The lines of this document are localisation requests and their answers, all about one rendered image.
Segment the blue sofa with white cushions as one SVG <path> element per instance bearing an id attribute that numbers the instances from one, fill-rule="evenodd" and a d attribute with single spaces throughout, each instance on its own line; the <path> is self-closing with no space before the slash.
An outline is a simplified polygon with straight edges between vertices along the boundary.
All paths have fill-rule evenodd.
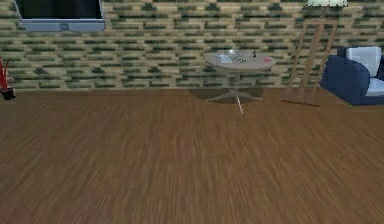
<path id="1" fill-rule="evenodd" d="M 382 49 L 339 48 L 328 57 L 320 86 L 350 105 L 384 105 Z"/>

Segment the red plant in black pot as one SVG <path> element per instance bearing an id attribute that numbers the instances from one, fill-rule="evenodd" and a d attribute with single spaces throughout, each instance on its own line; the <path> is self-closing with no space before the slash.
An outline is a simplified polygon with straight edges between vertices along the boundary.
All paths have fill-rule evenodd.
<path id="1" fill-rule="evenodd" d="M 13 100 L 16 96 L 14 90 L 8 86 L 8 64 L 8 61 L 3 62 L 3 59 L 0 58 L 0 94 L 4 100 Z"/>

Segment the round beige pedestal table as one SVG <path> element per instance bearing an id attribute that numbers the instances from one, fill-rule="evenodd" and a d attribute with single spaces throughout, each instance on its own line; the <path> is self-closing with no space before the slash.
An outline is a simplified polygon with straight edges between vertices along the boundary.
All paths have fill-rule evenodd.
<path id="1" fill-rule="evenodd" d="M 218 54 L 225 54 L 226 50 L 218 51 L 216 53 L 206 53 L 204 55 L 204 59 L 207 63 L 210 65 L 216 66 L 221 69 L 226 69 L 230 71 L 234 75 L 234 82 L 233 87 L 229 89 L 227 93 L 221 94 L 219 96 L 209 98 L 209 101 L 219 101 L 226 98 L 234 98 L 237 101 L 238 108 L 241 113 L 243 113 L 243 108 L 241 105 L 241 98 L 251 99 L 251 100 L 260 100 L 260 97 L 254 97 L 250 95 L 249 93 L 240 91 L 240 77 L 243 72 L 248 71 L 257 71 L 257 70 L 263 70 L 263 69 L 269 69 L 273 65 L 276 64 L 276 60 L 272 58 L 271 56 L 263 55 L 260 53 L 257 53 L 257 57 L 253 58 L 253 51 L 252 52 L 246 52 L 246 51 L 239 51 L 239 56 L 229 56 L 232 60 L 236 58 L 242 58 L 245 59 L 246 62 L 234 62 L 224 64 L 220 63 L 216 56 Z M 270 62 L 265 62 L 264 58 L 271 58 Z"/>

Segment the wooden tripod floor lamp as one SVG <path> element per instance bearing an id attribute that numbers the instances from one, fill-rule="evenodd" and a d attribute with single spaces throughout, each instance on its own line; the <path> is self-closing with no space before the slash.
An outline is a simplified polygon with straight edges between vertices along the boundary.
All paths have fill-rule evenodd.
<path id="1" fill-rule="evenodd" d="M 295 52 L 290 79 L 282 94 L 283 102 L 319 106 L 319 102 L 317 101 L 317 91 L 320 87 L 320 81 L 323 76 L 325 63 L 330 54 L 331 46 L 338 27 L 338 21 L 336 19 L 328 19 L 327 14 L 330 8 L 345 8 L 347 6 L 348 0 L 306 0 L 304 8 L 318 9 L 320 11 L 320 17 L 317 19 L 306 19 L 303 23 L 303 28 Z M 297 66 L 299 65 L 299 57 L 302 52 L 306 31 L 310 25 L 315 26 L 314 35 L 311 39 L 311 45 L 309 48 L 309 54 L 306 58 L 304 71 L 302 74 L 298 74 Z M 331 26 L 330 35 L 328 37 L 325 50 L 323 51 L 318 72 L 315 76 L 311 76 L 310 73 L 314 67 L 316 52 L 322 33 L 324 32 L 326 26 Z"/>

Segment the grey framed television set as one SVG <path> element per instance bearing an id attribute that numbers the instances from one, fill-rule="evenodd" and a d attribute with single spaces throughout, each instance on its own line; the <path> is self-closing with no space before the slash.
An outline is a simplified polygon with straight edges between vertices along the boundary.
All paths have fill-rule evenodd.
<path id="1" fill-rule="evenodd" d="M 29 32 L 100 32 L 106 28 L 101 0 L 14 0 Z"/>

